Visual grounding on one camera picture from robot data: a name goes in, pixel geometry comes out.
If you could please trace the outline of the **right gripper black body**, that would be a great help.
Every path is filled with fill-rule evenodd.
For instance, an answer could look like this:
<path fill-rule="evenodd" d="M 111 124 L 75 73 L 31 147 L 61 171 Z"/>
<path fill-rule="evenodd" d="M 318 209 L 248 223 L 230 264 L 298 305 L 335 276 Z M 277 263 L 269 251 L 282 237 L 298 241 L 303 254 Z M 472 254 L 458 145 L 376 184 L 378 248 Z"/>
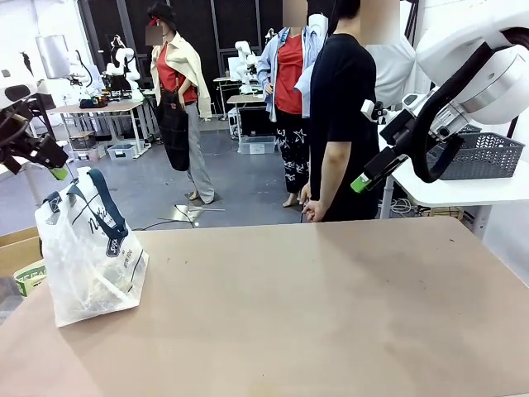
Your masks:
<path fill-rule="evenodd" d="M 379 133 L 390 145 L 395 146 L 397 141 L 412 131 L 415 124 L 415 116 L 407 109 L 403 109 L 392 118 Z"/>

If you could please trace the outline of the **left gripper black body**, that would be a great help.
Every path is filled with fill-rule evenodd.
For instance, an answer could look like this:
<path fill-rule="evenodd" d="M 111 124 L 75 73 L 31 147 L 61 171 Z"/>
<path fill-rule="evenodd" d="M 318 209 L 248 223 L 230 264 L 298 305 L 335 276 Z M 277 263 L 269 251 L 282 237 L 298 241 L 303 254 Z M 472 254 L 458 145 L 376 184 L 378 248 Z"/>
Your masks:
<path fill-rule="evenodd" d="M 31 136 L 26 133 L 31 119 L 27 105 L 12 105 L 1 111 L 1 164 L 13 174 L 21 170 L 15 157 L 31 158 Z"/>

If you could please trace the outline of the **person's right hand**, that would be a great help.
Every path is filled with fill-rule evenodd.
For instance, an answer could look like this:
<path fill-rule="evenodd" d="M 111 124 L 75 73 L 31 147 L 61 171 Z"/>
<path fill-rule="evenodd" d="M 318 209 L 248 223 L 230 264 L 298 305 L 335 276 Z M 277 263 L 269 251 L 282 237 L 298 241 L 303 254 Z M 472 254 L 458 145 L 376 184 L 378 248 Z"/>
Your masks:
<path fill-rule="evenodd" d="M 309 200 L 303 207 L 303 214 L 308 222 L 321 222 L 328 207 L 321 201 Z"/>

